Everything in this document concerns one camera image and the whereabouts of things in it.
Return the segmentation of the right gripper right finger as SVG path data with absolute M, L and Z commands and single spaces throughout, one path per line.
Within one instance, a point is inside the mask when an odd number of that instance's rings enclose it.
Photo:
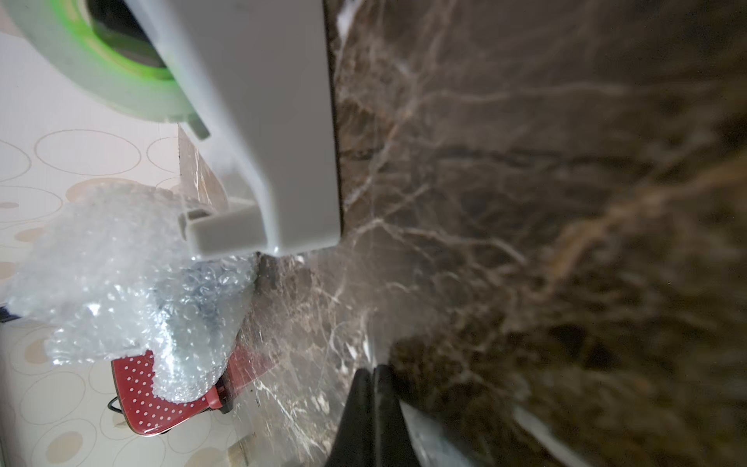
M 380 365 L 373 374 L 373 465 L 420 467 L 395 390 L 393 370 Z

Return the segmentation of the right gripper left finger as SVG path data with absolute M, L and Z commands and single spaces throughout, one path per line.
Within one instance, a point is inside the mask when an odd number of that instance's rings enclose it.
M 369 467 L 374 465 L 373 376 L 358 370 L 352 381 L 335 443 L 326 467 Z

